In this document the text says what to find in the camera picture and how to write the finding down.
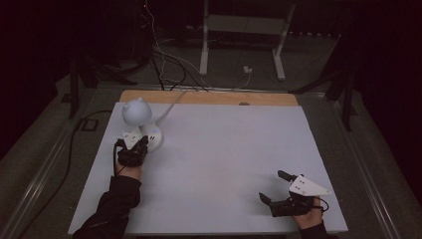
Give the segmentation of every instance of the lamp shade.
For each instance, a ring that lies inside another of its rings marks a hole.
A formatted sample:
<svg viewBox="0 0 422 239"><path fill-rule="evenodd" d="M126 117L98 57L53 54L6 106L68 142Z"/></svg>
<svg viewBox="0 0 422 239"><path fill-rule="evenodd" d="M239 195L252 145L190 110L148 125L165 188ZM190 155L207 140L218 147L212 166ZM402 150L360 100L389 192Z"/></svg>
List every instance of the lamp shade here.
<svg viewBox="0 0 422 239"><path fill-rule="evenodd" d="M149 104L142 98L127 102L121 112L125 123L132 126L141 126L149 123L152 111Z"/></svg>

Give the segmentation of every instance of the white stand leg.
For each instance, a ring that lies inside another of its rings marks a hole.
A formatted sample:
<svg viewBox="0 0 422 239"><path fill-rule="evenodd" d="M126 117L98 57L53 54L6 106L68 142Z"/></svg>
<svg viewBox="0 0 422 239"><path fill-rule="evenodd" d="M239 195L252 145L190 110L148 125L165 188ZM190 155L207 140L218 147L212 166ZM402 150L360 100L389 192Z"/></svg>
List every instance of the white stand leg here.
<svg viewBox="0 0 422 239"><path fill-rule="evenodd" d="M199 75L205 77L208 71L208 0L204 1L204 38L202 39L201 63Z"/></svg>
<svg viewBox="0 0 422 239"><path fill-rule="evenodd" d="M283 45L285 44L286 37L288 36L288 33L289 33L289 27L292 21L293 13L295 12L295 7L296 7L295 4L292 4L290 6L289 15L286 18L285 24L283 26L282 34L280 35L279 46L277 46L277 49L273 49L274 65L276 67L277 79L279 81L286 80L285 70L283 69L283 64L280 58L280 54L282 53Z"/></svg>

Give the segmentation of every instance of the white plastic part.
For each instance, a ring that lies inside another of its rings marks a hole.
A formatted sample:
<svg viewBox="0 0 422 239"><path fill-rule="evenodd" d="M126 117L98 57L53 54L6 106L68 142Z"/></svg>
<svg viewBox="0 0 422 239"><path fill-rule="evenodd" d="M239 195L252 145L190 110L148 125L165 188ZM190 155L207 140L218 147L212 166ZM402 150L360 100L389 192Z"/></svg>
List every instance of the white plastic part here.
<svg viewBox="0 0 422 239"><path fill-rule="evenodd" d="M123 137L124 144L126 144L126 148L129 150L131 150L134 145L142 138L139 127L136 127L132 132L123 131L121 136Z"/></svg>
<svg viewBox="0 0 422 239"><path fill-rule="evenodd" d="M163 136L159 127L148 123L140 127L142 135L148 135L148 152L152 152L161 146Z"/></svg>
<svg viewBox="0 0 422 239"><path fill-rule="evenodd" d="M132 126L141 126L149 123L152 117L149 104L142 98L124 104L121 114L124 122Z"/></svg>
<svg viewBox="0 0 422 239"><path fill-rule="evenodd" d="M299 175L289 188L290 192L302 196L322 196L330 195L331 191Z"/></svg>

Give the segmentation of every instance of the black sleeve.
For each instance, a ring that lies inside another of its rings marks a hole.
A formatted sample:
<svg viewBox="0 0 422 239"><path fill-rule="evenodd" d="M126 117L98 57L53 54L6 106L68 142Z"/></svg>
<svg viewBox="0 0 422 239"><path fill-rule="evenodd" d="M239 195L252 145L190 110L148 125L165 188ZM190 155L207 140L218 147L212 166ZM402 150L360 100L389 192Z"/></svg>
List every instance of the black sleeve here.
<svg viewBox="0 0 422 239"><path fill-rule="evenodd" d="M302 239L336 239L337 236L328 235L325 230L323 222L317 226L310 227L308 229L301 230Z"/></svg>
<svg viewBox="0 0 422 239"><path fill-rule="evenodd" d="M131 208L139 204L141 183L127 176L112 177L109 191L100 199L97 212L75 232L73 238L122 238Z"/></svg>

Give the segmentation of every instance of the white tabletop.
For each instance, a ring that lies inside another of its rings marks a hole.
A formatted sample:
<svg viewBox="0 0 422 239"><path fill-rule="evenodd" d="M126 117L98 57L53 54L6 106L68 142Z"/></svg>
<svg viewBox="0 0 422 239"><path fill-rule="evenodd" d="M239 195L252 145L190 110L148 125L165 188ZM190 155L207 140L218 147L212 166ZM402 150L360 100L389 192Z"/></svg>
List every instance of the white tabletop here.
<svg viewBox="0 0 422 239"><path fill-rule="evenodd" d="M168 104L150 104L158 118ZM69 229L95 211L112 175L112 148L130 131L117 103ZM347 226L301 107L177 104L160 125L162 146L146 156L141 201L127 234L266 234L298 231L290 217L274 218L259 192L286 200L290 184L278 170L330 189L324 214L330 232Z"/></svg>

